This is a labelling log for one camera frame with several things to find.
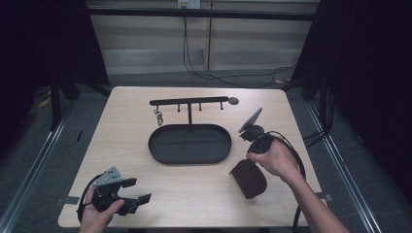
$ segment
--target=black cable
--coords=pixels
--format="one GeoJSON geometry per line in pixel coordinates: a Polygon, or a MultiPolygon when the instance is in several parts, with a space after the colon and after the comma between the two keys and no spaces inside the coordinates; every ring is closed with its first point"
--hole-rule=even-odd
{"type": "Polygon", "coordinates": [[[90,205],[90,204],[92,204],[92,202],[84,204],[85,198],[86,198],[86,194],[87,194],[87,191],[88,191],[88,188],[91,186],[91,184],[92,184],[94,181],[96,181],[97,179],[99,179],[102,175],[103,175],[103,174],[97,175],[97,176],[95,176],[93,179],[91,179],[91,181],[87,184],[85,190],[83,191],[82,197],[81,197],[80,202],[79,202],[79,209],[76,211],[76,212],[78,213],[78,220],[79,220],[79,222],[82,222],[83,211],[85,210],[85,207],[88,206],[88,205],[90,205]]]}
{"type": "MultiPolygon", "coordinates": [[[[303,161],[300,158],[297,151],[292,146],[291,142],[289,142],[289,140],[285,136],[283,136],[281,133],[276,132],[276,131],[269,131],[269,132],[266,132],[266,133],[260,133],[260,132],[250,132],[250,133],[256,133],[256,134],[259,134],[259,135],[267,135],[267,136],[270,136],[272,139],[274,139],[274,140],[280,142],[281,144],[283,144],[292,153],[294,159],[296,160],[296,163],[297,163],[297,166],[299,168],[300,174],[302,175],[303,179],[306,180],[306,171],[305,171],[305,167],[303,165],[303,161]]],[[[297,224],[299,222],[300,213],[301,213],[301,209],[300,209],[299,205],[297,205],[296,212],[294,213],[294,218],[293,218],[293,225],[292,225],[292,232],[293,233],[295,233],[296,230],[297,230],[297,224]]]]}
{"type": "Polygon", "coordinates": [[[189,40],[188,40],[188,22],[187,19],[184,17],[184,25],[185,25],[185,36],[184,36],[184,52],[183,52],[183,60],[184,60],[184,66],[185,68],[193,75],[197,76],[198,78],[201,78],[203,80],[209,80],[209,81],[213,81],[213,80],[219,80],[223,83],[226,84],[230,84],[230,85],[234,85],[236,87],[240,87],[240,88],[264,88],[267,87],[271,84],[273,84],[274,80],[275,80],[275,75],[279,74],[281,72],[284,72],[286,70],[289,69],[294,69],[295,65],[293,66],[289,66],[289,67],[279,67],[276,68],[273,72],[271,73],[266,73],[266,74],[255,74],[255,75],[230,75],[230,76],[221,76],[221,77],[217,77],[217,76],[213,76],[213,75],[209,75],[209,74],[199,74],[196,71],[194,71],[192,65],[191,65],[191,61],[190,61],[190,55],[189,55],[189,40]],[[186,57],[188,58],[188,63],[189,63],[189,67],[186,64],[186,57]],[[225,81],[224,79],[228,79],[228,78],[238,78],[238,77],[265,77],[265,76],[272,76],[270,82],[263,84],[263,85],[259,85],[259,86],[244,86],[244,85],[240,85],[240,84],[236,84],[236,83],[231,83],[228,81],[225,81]]]}

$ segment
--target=dark curtain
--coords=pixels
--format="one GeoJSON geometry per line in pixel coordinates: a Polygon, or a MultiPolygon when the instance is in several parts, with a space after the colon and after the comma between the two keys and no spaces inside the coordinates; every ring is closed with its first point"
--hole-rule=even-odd
{"type": "Polygon", "coordinates": [[[90,16],[62,10],[85,7],[84,0],[0,2],[2,155],[31,107],[36,87],[51,84],[52,76],[69,97],[76,96],[68,93],[74,83],[109,85],[90,16]]]}

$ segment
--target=finger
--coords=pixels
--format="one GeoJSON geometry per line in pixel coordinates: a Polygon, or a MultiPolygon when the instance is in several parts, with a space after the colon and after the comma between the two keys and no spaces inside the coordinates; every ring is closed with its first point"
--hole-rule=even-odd
{"type": "Polygon", "coordinates": [[[112,203],[112,205],[110,205],[110,207],[105,211],[105,213],[107,213],[109,216],[112,216],[115,213],[117,213],[118,210],[120,210],[123,204],[124,204],[124,200],[119,199],[116,202],[112,203]]]}
{"type": "Polygon", "coordinates": [[[254,162],[260,163],[263,160],[263,156],[261,154],[253,153],[253,152],[248,152],[246,154],[246,157],[251,159],[254,162]]]}
{"type": "Polygon", "coordinates": [[[89,187],[87,194],[86,194],[86,204],[91,202],[91,199],[93,198],[93,193],[96,190],[96,187],[89,187]]]}

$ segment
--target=wooden table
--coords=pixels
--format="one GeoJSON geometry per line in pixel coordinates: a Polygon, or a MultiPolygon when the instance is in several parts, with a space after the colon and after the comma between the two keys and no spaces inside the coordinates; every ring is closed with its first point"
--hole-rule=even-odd
{"type": "MultiPolygon", "coordinates": [[[[196,228],[291,226],[297,207],[289,187],[263,168],[268,187],[260,196],[247,200],[230,170],[245,158],[250,143],[239,137],[243,123],[262,107],[256,124],[265,131],[281,132],[300,154],[307,181],[315,192],[320,186],[297,128],[285,92],[269,89],[116,87],[108,100],[84,161],[73,183],[70,196],[82,195],[96,175],[116,166],[125,178],[137,184],[121,188],[121,197],[137,198],[151,193],[149,204],[136,214],[115,215],[111,227],[196,228]],[[193,123],[212,123],[225,128],[232,140],[229,156],[212,165],[164,165],[155,161],[148,147],[158,128],[154,106],[158,99],[227,96],[239,99],[238,105],[202,104],[192,107],[193,123]]],[[[165,124],[188,123],[187,106],[160,106],[165,124]]],[[[78,227],[77,206],[64,205],[58,223],[78,227]]],[[[307,225],[302,215],[299,225],[307,225]]]]}

